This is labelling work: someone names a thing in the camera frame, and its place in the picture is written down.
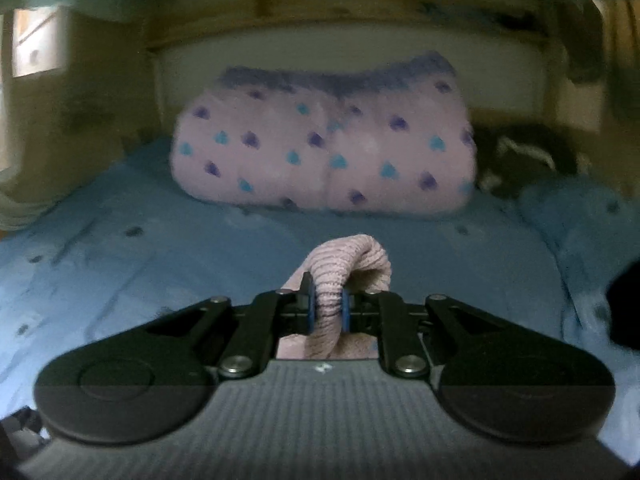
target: blue blanket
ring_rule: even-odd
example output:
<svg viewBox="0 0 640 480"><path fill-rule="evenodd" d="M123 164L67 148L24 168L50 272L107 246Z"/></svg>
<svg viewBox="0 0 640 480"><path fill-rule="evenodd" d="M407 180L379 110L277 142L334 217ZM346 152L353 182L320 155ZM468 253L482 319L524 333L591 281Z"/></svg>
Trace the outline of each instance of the blue blanket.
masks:
<svg viewBox="0 0 640 480"><path fill-rule="evenodd" d="M609 285L640 258L640 205L585 178L533 186L520 212L555 254L573 308L562 338L598 357L616 380L616 401L600 438L629 463L640 460L640 352L609 340ZM629 308L640 308L630 298Z"/></svg>
<svg viewBox="0 0 640 480"><path fill-rule="evenodd" d="M208 296L249 302L284 283L316 245L357 233L385 247L392 290L407 301L449 294L584 345L567 335L576 311L548 239L515 204L477 194L459 214L431 221L212 205L174 183L169 147L144 147L0 242L0 417L33 405L33 381L55 356ZM594 341L590 351L608 348L605 335ZM625 409L637 415L636 400ZM620 418L613 426L604 442L637 461L628 428Z"/></svg>

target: white wall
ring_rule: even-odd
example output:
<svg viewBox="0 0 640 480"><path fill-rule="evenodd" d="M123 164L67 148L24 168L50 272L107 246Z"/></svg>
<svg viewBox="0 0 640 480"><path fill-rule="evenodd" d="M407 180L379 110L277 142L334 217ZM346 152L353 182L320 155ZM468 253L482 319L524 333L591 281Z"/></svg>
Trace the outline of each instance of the white wall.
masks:
<svg viewBox="0 0 640 480"><path fill-rule="evenodd" d="M158 58L162 104L171 120L228 66L355 72L427 50L439 51L458 70L470 107L542 113L545 62L532 44L442 28L357 24L251 30L169 47Z"/></svg>

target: purple trim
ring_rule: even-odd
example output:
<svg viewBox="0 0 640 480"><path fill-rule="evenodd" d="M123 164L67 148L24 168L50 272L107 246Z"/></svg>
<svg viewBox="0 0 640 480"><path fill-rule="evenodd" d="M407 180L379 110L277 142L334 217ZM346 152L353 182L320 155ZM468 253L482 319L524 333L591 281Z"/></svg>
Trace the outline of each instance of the purple trim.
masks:
<svg viewBox="0 0 640 480"><path fill-rule="evenodd" d="M386 68L355 74L289 72L236 66L225 70L220 76L220 83L226 88L259 86L287 92L297 87L320 90L343 98L356 92L405 89L414 80L434 74L455 76L456 71L440 54L428 52L411 61L392 63Z"/></svg>

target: ribbed gray surface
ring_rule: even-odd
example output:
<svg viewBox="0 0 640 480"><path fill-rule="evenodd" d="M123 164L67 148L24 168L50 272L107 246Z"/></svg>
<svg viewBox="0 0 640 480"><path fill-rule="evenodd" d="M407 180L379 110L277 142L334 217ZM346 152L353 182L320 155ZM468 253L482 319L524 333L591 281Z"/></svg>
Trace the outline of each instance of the ribbed gray surface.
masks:
<svg viewBox="0 0 640 480"><path fill-rule="evenodd" d="M206 410L153 443L119 449L52 443L22 471L33 479L613 480L626 466L595 440L525 449L453 421L421 381L376 361L271 362L227 381Z"/></svg>

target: screw head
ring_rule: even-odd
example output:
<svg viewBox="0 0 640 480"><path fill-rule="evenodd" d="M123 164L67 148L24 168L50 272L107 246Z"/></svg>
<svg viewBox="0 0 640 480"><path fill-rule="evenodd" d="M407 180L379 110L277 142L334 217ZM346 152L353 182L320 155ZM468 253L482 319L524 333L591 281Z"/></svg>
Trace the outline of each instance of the screw head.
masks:
<svg viewBox="0 0 640 480"><path fill-rule="evenodd" d="M396 361L396 370L407 375L415 375L425 371L427 363L417 355L403 355Z"/></svg>
<svg viewBox="0 0 640 480"><path fill-rule="evenodd" d="M248 372L253 364L245 355L232 355L222 361L220 368L229 374L239 375Z"/></svg>

